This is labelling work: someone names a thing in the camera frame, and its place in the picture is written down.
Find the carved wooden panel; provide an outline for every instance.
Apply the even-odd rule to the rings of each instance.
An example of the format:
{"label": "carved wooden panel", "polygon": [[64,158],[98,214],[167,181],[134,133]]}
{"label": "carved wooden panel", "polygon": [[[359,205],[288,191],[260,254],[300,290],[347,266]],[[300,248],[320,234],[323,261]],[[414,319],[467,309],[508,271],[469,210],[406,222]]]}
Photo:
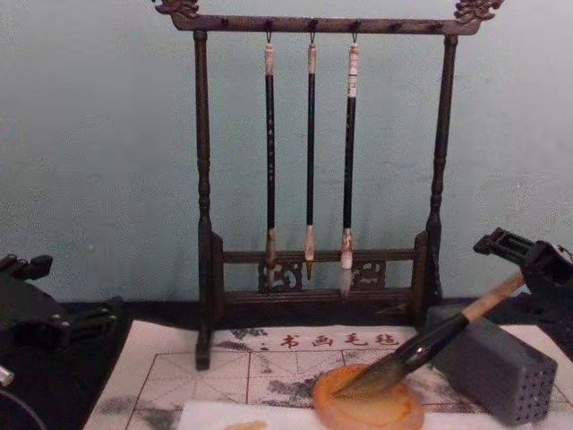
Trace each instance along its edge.
{"label": "carved wooden panel", "polygon": [[354,261],[352,266],[352,290],[373,291],[384,288],[386,262]]}
{"label": "carved wooden panel", "polygon": [[267,286],[267,268],[259,264],[259,292],[291,293],[303,290],[303,261],[281,262],[275,266],[275,278],[271,287]]}
{"label": "carved wooden panel", "polygon": [[[272,287],[267,285],[267,268],[258,264],[259,286],[261,293],[289,293],[303,290],[304,260],[300,262],[281,262],[275,266],[275,279]],[[386,262],[383,260],[356,261],[352,267],[352,290],[375,291],[384,288]]]}

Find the carved dragon finial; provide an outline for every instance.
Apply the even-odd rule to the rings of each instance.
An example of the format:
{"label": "carved dragon finial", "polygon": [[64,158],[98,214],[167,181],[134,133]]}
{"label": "carved dragon finial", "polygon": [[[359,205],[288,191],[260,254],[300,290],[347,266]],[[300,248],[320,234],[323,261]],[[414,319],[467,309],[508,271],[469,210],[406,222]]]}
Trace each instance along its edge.
{"label": "carved dragon finial", "polygon": [[495,16],[490,9],[499,9],[504,0],[459,0],[454,15],[461,24],[488,21]]}
{"label": "carved dragon finial", "polygon": [[155,6],[155,9],[164,15],[181,14],[185,18],[195,18],[199,11],[197,2],[199,0],[160,0],[161,4]]}

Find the black cloth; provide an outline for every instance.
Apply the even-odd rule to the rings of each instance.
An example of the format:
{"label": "black cloth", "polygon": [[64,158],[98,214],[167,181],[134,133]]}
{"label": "black cloth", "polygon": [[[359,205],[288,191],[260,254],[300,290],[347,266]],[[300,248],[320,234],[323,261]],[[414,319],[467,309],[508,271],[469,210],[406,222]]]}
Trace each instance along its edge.
{"label": "black cloth", "polygon": [[[27,403],[48,430],[82,429],[113,371],[131,320],[121,311],[113,336],[89,340],[59,354],[39,348],[3,354],[0,364],[15,374],[5,390]],[[21,407],[6,397],[1,399],[0,429],[36,430]]]}

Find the wooden post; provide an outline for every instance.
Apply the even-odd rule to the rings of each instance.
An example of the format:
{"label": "wooden post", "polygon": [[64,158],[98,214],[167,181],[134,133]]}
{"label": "wooden post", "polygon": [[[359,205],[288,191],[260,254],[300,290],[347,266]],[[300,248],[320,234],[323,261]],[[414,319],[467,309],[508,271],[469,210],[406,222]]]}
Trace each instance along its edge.
{"label": "wooden post", "polygon": [[213,333],[211,220],[210,220],[210,142],[209,97],[207,87],[207,32],[195,31],[195,104],[197,121],[197,168],[199,169],[199,300],[201,326],[197,339],[195,366],[206,370],[210,365]]}
{"label": "wooden post", "polygon": [[430,216],[426,222],[428,232],[428,267],[426,270],[424,311],[430,305],[441,301],[440,284],[440,241],[441,193],[444,188],[444,169],[448,155],[449,117],[454,83],[454,63],[458,36],[444,38],[444,61],[441,74],[440,105],[438,108],[438,127],[433,156],[432,197],[430,199]]}

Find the large calligraphy brush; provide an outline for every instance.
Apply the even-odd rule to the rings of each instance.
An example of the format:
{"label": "large calligraphy brush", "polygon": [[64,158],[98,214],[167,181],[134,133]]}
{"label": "large calligraphy brush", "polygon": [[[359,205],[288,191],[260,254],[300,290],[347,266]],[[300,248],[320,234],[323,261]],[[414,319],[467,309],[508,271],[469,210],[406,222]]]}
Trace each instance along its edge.
{"label": "large calligraphy brush", "polygon": [[414,370],[430,362],[469,323],[473,323],[493,309],[524,284],[521,272],[510,276],[488,294],[475,300],[435,329],[414,336],[396,351],[366,367],[334,395],[338,398],[366,400],[386,391]]}

